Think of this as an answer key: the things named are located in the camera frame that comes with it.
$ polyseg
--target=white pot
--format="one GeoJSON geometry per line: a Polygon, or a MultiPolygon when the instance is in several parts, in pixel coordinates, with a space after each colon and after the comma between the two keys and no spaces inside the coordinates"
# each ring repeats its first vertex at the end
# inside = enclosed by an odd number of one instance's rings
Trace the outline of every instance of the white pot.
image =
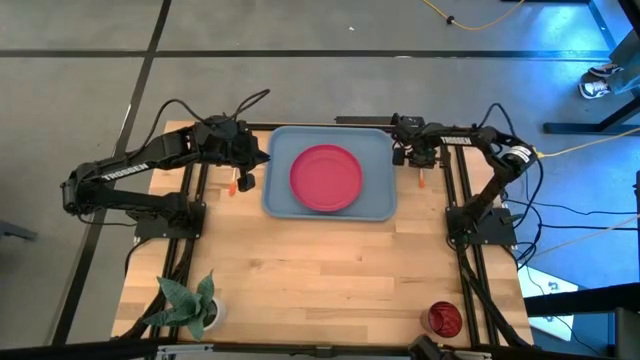
{"type": "Polygon", "coordinates": [[[204,327],[204,331],[219,328],[224,322],[224,319],[227,318],[227,305],[225,305],[222,300],[218,299],[215,296],[212,297],[211,300],[213,300],[213,303],[216,305],[218,313],[216,314],[216,317],[213,319],[211,324],[204,327]]]}

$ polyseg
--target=green plant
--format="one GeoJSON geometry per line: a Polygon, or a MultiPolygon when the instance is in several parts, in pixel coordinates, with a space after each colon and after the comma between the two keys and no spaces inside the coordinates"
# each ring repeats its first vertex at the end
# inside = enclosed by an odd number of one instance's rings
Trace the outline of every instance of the green plant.
{"type": "Polygon", "coordinates": [[[211,273],[200,281],[195,294],[170,279],[158,277],[158,283],[172,307],[149,316],[144,323],[155,326],[186,325],[191,335],[200,341],[204,327],[215,319],[218,310],[212,300],[214,287],[211,273]]]}

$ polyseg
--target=yellow cable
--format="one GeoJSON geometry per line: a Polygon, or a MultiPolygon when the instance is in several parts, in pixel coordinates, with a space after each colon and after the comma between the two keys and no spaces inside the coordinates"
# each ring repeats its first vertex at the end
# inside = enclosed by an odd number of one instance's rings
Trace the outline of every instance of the yellow cable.
{"type": "Polygon", "coordinates": [[[622,134],[619,134],[619,135],[616,135],[616,136],[612,136],[612,137],[608,137],[608,138],[600,139],[600,140],[596,140],[596,141],[591,141],[591,142],[588,142],[588,143],[586,143],[586,144],[582,144],[582,145],[574,146],[574,147],[572,147],[572,148],[568,148],[568,149],[565,149],[565,150],[562,150],[562,151],[558,151],[558,152],[556,152],[556,153],[543,154],[543,153],[539,152],[538,150],[536,150],[536,155],[538,155],[538,158],[539,158],[539,159],[542,159],[543,157],[553,157],[553,156],[558,156],[558,155],[566,154],[566,153],[568,153],[568,152],[572,152],[572,151],[574,151],[574,150],[579,150],[579,149],[582,149],[582,148],[586,148],[587,146],[591,146],[591,145],[595,145],[595,144],[600,144],[600,143],[603,143],[603,142],[605,142],[605,141],[609,141],[609,140],[613,140],[613,139],[621,138],[621,137],[623,137],[623,136],[627,136],[627,135],[629,135],[629,134],[631,134],[631,133],[634,133],[634,132],[636,132],[636,131],[640,131],[640,127],[636,128],[636,129],[633,129],[633,130],[629,130],[629,131],[623,132],[622,134]]]}
{"type": "Polygon", "coordinates": [[[578,241],[582,241],[582,240],[585,240],[585,239],[588,239],[588,238],[591,238],[591,237],[594,237],[594,236],[597,236],[597,235],[604,234],[604,233],[606,233],[606,232],[608,232],[608,231],[611,231],[611,230],[615,230],[615,229],[617,229],[617,228],[619,228],[619,227],[622,227],[622,225],[625,225],[625,224],[627,224],[627,223],[629,223],[629,222],[632,222],[633,220],[638,219],[638,218],[640,218],[640,214],[638,214],[638,215],[636,215],[636,216],[633,216],[633,217],[631,217],[631,218],[629,218],[629,219],[627,219],[627,220],[625,220],[625,221],[621,222],[620,224],[613,225],[612,227],[608,227],[608,228],[606,228],[606,229],[604,229],[604,230],[596,231],[596,232],[594,232],[594,233],[587,234],[587,235],[585,235],[585,236],[581,236],[581,237],[579,237],[579,238],[577,238],[577,239],[574,239],[574,240],[571,240],[571,241],[567,241],[567,242],[562,243],[562,244],[560,244],[560,245],[556,245],[556,246],[554,246],[554,247],[551,247],[551,248],[549,248],[549,249],[547,249],[547,250],[545,250],[545,251],[543,251],[543,252],[541,252],[541,253],[536,254],[536,255],[535,255],[535,256],[533,256],[533,257],[542,256],[542,255],[544,255],[544,254],[547,254],[547,253],[550,253],[550,252],[552,252],[552,251],[555,251],[555,250],[557,250],[557,249],[559,249],[559,248],[561,248],[561,247],[564,247],[564,246],[567,246],[567,245],[571,245],[571,244],[577,243],[578,241]]]}
{"type": "MultiPolygon", "coordinates": [[[[432,3],[430,3],[427,0],[421,0],[423,3],[429,5],[429,7],[431,7],[433,10],[435,10],[438,14],[440,14],[440,16],[442,16],[443,18],[445,18],[445,20],[449,19],[449,16],[445,13],[442,12],[442,10],[438,9],[435,5],[433,5],[432,3]]],[[[504,18],[506,18],[507,16],[509,16],[509,14],[511,14],[515,9],[517,9],[518,7],[520,7],[520,5],[522,5],[524,3],[525,0],[520,0],[519,3],[517,3],[514,7],[512,7],[511,9],[509,9],[509,11],[507,11],[504,15],[500,16],[499,18],[497,18],[496,20],[486,24],[486,25],[482,25],[479,27],[470,27],[470,26],[464,26],[462,24],[460,24],[459,22],[455,21],[455,20],[451,20],[451,23],[457,27],[460,27],[462,29],[465,30],[469,30],[469,31],[477,31],[477,30],[483,30],[488,28],[489,26],[493,26],[497,23],[499,23],[500,21],[502,21],[504,18]]]]}

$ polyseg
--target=red cup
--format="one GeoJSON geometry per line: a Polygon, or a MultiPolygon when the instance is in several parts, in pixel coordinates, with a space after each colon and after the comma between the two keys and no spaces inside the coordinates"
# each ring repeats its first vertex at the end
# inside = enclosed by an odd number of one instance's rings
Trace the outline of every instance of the red cup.
{"type": "Polygon", "coordinates": [[[431,330],[443,338],[452,338],[462,330],[460,311],[452,303],[446,301],[438,301],[431,305],[427,319],[431,330]]]}

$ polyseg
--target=floor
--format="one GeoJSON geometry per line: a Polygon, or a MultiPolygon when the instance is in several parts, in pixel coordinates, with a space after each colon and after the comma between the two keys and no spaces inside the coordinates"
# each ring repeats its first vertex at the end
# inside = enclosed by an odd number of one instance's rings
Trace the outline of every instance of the floor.
{"type": "MultiPolygon", "coordinates": [[[[0,348],[42,345],[52,334],[85,231],[62,211],[58,185],[81,162],[111,156],[125,119],[135,117],[129,148],[140,144],[157,108],[169,98],[214,114],[229,112],[247,95],[268,87],[271,95],[246,113],[247,120],[332,122],[337,115],[400,112],[450,125],[479,122],[498,101],[518,133],[543,152],[598,138],[545,135],[542,123],[597,122],[632,99],[622,94],[586,101],[575,88],[585,70],[606,61],[609,45],[631,28],[616,0],[595,0],[591,8],[525,3],[499,25],[475,32],[447,26],[417,0],[175,1],[151,50],[432,52],[410,59],[194,53],[155,58],[149,68],[151,58],[143,64],[129,51],[149,47],[162,3],[0,0],[0,164],[5,169],[0,219],[39,233],[35,242],[0,241],[0,348]],[[605,24],[594,20],[594,9],[605,24]],[[77,51],[34,57],[22,51],[28,49],[77,51]],[[478,57],[482,50],[494,52],[478,57]],[[144,71],[139,77],[145,68],[150,69],[148,79],[144,71]]],[[[437,3],[468,25],[489,22],[513,5],[497,0],[437,3]]],[[[162,121],[179,118],[187,114],[171,108],[162,121]]],[[[497,114],[489,123],[506,128],[497,114]]],[[[635,211],[631,186],[639,159],[637,138],[545,159],[538,199],[583,211],[635,211]]],[[[537,176],[532,170],[531,188],[537,176]]],[[[149,176],[140,175],[117,186],[144,191],[148,181],[149,176]]],[[[523,189],[522,181],[512,184],[511,197],[524,199],[523,189]]],[[[625,219],[540,210],[550,224],[608,226],[625,219]]],[[[116,213],[108,219],[126,220],[116,213]]],[[[518,229],[520,241],[531,240],[535,230],[531,217],[518,229]]],[[[545,229],[540,248],[588,232],[545,229]]],[[[102,231],[70,342],[108,338],[132,236],[127,228],[102,231]]],[[[541,255],[531,265],[585,287],[634,282],[637,244],[634,232],[613,232],[541,255]]]]}

